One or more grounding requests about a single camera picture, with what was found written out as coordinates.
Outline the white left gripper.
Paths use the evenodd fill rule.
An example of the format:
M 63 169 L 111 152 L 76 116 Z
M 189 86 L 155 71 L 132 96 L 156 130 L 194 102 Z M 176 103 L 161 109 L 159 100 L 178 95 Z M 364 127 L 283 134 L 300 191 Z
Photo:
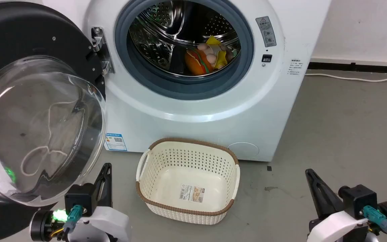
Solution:
M 83 216 L 70 233 L 71 242 L 130 242 L 129 217 L 113 207 L 112 164 L 105 163 L 96 180 L 97 208 Z

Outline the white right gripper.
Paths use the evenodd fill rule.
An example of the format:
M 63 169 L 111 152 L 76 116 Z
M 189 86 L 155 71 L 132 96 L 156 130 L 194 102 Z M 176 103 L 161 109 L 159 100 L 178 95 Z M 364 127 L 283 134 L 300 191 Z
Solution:
M 370 231 L 364 226 L 367 218 L 363 210 L 360 219 L 343 210 L 343 202 L 311 168 L 305 170 L 318 219 L 310 221 L 309 242 L 370 242 Z

